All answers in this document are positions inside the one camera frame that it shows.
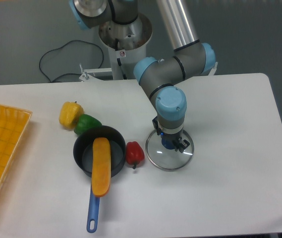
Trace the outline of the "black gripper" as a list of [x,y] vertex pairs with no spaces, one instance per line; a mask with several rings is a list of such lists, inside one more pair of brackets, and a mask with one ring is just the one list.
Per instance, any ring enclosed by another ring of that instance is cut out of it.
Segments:
[[181,138],[184,123],[176,128],[165,128],[159,123],[158,117],[155,117],[152,123],[154,131],[160,136],[163,146],[174,146],[175,151],[184,152],[190,145],[188,140]]

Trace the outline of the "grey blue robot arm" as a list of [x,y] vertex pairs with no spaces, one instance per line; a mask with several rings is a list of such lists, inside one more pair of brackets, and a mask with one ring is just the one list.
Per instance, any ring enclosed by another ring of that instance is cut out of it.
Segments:
[[176,84],[200,75],[216,64],[214,50],[202,43],[183,0],[157,2],[174,55],[158,61],[146,56],[152,37],[149,19],[138,10],[135,0],[72,0],[70,8],[82,29],[98,27],[107,47],[115,80],[136,79],[157,112],[153,120],[162,145],[183,152],[182,138],[186,97]]

